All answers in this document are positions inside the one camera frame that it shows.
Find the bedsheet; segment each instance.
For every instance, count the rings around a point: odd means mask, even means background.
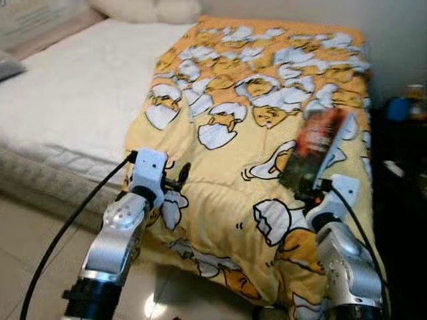
[[[310,110],[353,112],[325,177],[359,179],[354,210],[372,240],[363,53],[362,34],[343,27],[202,17],[157,63],[128,131],[128,150],[167,152],[170,177],[191,163],[150,216],[142,254],[285,305],[291,319],[322,318],[315,234],[278,177]]]
[[[123,159],[156,59],[189,28],[108,19],[27,58],[28,72],[0,83],[0,149],[102,180]]]

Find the yellow comforter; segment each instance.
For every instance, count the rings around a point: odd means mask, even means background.
[[[326,279],[315,235],[278,176],[309,110],[350,109],[325,176],[359,179],[354,209],[373,238],[363,44],[343,27],[202,17],[158,61],[127,136],[128,150],[167,152],[171,178],[191,163],[182,191],[151,215],[142,255],[317,319]]]

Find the tile floor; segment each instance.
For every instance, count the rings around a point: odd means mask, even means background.
[[[0,194],[0,320],[19,319],[32,274],[61,225],[47,213]],[[94,237],[78,227],[68,230],[43,272],[28,320],[60,319],[66,306],[62,292],[74,283]],[[248,320],[251,314],[252,306],[226,288],[139,261],[131,268],[114,319]]]

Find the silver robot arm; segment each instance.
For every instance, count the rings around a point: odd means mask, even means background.
[[[148,213],[164,201],[165,185],[179,189],[189,166],[179,181],[165,178],[167,155],[153,150],[138,151],[129,193],[105,210],[103,227],[91,244],[75,285],[63,297],[68,306],[62,320],[110,320],[138,249]]]
[[[359,182],[333,175],[332,186],[352,206]],[[320,205],[308,211],[306,220],[317,233],[318,257],[328,278],[330,319],[381,319],[382,284],[372,258],[343,223],[347,209],[330,191]]]

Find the black wire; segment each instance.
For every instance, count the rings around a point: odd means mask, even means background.
[[[382,276],[380,264],[376,258],[376,254],[374,252],[374,248],[372,248],[371,243],[369,242],[369,239],[366,236],[365,231],[363,230],[363,227],[359,222],[359,219],[357,218],[356,214],[354,213],[353,209],[350,207],[348,202],[344,199],[343,195],[337,189],[335,189],[335,187],[333,187],[332,185],[331,185],[331,190],[340,198],[340,200],[342,201],[342,203],[346,207],[348,213],[352,216],[352,219],[354,220],[354,223],[356,224],[356,226],[357,226],[357,228],[358,228],[358,230],[359,230],[359,232],[363,238],[363,241],[365,242],[365,246],[366,246],[367,250],[369,251],[369,254],[371,255],[372,261],[374,262],[375,270],[376,270],[378,276],[380,277],[380,281],[381,281],[381,296],[382,296],[382,301],[383,301],[384,318],[389,319],[388,303],[387,303],[387,297],[386,297],[386,288],[385,288],[385,283],[384,283],[385,281],[384,281],[384,278]]]
[[[58,231],[58,234],[56,234],[55,238],[52,240],[51,244],[47,248],[45,255],[41,259],[39,266],[34,272],[34,276],[28,286],[27,293],[25,294],[25,299],[22,305],[21,310],[21,316],[19,317],[20,320],[26,320],[29,303],[31,301],[31,297],[33,296],[35,286],[43,272],[43,269],[45,268],[47,260],[50,258],[55,246],[58,244],[59,240],[62,238],[66,230],[69,228],[69,226],[74,222],[74,220],[77,218],[77,216],[83,211],[83,209],[86,207],[86,205],[92,200],[92,198],[96,195],[96,193],[113,177],[122,167],[125,166],[125,164],[128,161],[132,161],[132,159],[135,159],[135,153],[136,151],[132,151],[126,159],[124,159],[112,172],[108,174],[104,178],[103,181],[101,181],[93,190],[92,192],[86,197],[85,200],[81,203],[81,205],[73,212],[73,214],[66,220],[62,228]]]

